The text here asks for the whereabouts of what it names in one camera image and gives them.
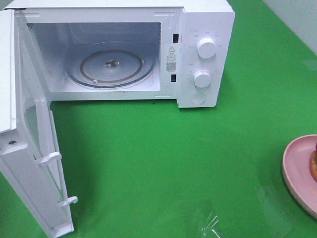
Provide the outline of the white microwave oven body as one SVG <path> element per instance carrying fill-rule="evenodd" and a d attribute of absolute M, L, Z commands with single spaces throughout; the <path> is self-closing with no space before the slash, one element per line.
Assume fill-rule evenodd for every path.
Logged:
<path fill-rule="evenodd" d="M 172 99 L 181 108 L 217 103 L 235 18 L 225 0 L 15 0 L 6 9 L 23 10 L 35 25 L 50 101 Z M 203 37 L 216 42 L 209 59 L 197 53 Z M 69 53 L 102 42 L 158 44 L 159 56 L 153 71 L 132 85 L 105 89 L 72 80 Z M 205 88 L 194 84 L 199 70 L 211 74 Z M 196 93 L 205 94 L 204 103 L 191 102 Z"/>

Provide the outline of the round white door release button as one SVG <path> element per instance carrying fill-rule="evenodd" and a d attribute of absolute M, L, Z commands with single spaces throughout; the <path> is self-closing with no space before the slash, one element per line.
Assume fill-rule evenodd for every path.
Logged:
<path fill-rule="evenodd" d="M 206 100 L 206 96 L 204 93 L 196 93 L 191 96 L 191 102 L 193 104 L 202 104 Z"/>

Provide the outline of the pink round plate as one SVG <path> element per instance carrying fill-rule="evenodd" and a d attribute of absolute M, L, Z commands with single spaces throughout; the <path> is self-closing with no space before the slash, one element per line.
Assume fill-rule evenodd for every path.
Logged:
<path fill-rule="evenodd" d="M 317 217 L 317 181 L 310 173 L 310 159 L 316 150 L 317 135 L 292 140 L 284 150 L 282 173 L 295 200 L 314 218 Z"/>

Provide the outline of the white microwave door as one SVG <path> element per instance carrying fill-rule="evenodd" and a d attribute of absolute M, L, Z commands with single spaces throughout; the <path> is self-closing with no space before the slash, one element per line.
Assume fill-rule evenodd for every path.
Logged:
<path fill-rule="evenodd" d="M 0 170 L 47 236 L 74 230 L 35 25 L 0 13 Z"/>

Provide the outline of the burger with lettuce and tomato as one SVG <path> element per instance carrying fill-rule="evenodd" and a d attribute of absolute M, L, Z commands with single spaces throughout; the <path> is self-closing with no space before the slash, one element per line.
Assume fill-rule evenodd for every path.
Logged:
<path fill-rule="evenodd" d="M 313 179 L 317 181 L 317 145 L 310 158 L 310 173 Z"/>

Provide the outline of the green table mat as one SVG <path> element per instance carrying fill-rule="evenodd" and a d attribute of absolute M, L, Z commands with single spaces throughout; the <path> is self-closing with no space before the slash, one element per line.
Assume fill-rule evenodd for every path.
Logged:
<path fill-rule="evenodd" d="M 317 57 L 262 0 L 235 18 L 214 107 L 172 99 L 50 101 L 74 230 L 62 238 L 314 238 L 282 175 L 317 131 Z M 5 178 L 0 235 L 46 238 Z"/>

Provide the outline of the glass microwave turntable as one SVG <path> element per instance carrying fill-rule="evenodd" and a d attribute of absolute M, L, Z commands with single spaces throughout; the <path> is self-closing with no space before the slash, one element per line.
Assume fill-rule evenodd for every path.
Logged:
<path fill-rule="evenodd" d="M 158 44 L 102 42 L 72 50 L 66 73 L 79 84 L 94 88 L 119 88 L 146 78 L 159 56 Z"/>

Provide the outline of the white microwave knob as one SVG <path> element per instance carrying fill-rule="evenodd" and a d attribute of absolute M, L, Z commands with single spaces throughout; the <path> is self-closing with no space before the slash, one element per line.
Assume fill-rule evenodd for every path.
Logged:
<path fill-rule="evenodd" d="M 197 53 L 203 59 L 209 59 L 216 53 L 216 42 L 212 37 L 203 37 L 197 42 Z"/>
<path fill-rule="evenodd" d="M 193 74 L 194 84 L 198 88 L 205 88 L 211 83 L 211 74 L 206 70 L 199 70 Z"/>

